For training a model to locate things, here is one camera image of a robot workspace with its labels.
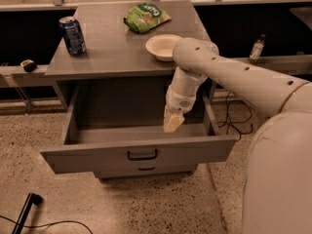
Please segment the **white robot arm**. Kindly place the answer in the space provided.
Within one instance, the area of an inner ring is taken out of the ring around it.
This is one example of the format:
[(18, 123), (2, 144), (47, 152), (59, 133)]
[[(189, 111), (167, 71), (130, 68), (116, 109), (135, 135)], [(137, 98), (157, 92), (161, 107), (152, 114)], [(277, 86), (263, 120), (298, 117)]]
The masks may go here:
[(166, 94), (164, 131), (175, 131), (210, 78), (268, 120), (248, 151), (242, 234), (312, 234), (312, 83), (225, 58), (214, 43), (182, 38)]

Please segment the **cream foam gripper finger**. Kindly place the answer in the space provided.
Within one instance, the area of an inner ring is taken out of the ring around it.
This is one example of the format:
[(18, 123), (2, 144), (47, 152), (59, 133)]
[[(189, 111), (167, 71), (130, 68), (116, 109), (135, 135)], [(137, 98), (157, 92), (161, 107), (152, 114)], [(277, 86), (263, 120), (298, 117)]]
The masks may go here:
[(182, 113), (173, 113), (168, 106), (164, 110), (163, 130), (165, 133), (175, 132), (184, 122)]

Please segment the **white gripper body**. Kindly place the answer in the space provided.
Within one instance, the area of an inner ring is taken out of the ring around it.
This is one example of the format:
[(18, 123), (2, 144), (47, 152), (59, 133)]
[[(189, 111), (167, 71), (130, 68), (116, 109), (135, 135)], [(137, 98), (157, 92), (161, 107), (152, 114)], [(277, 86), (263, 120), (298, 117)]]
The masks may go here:
[(195, 103), (196, 96), (184, 96), (176, 92), (170, 85), (166, 93), (166, 105), (172, 113), (185, 114), (189, 112)]

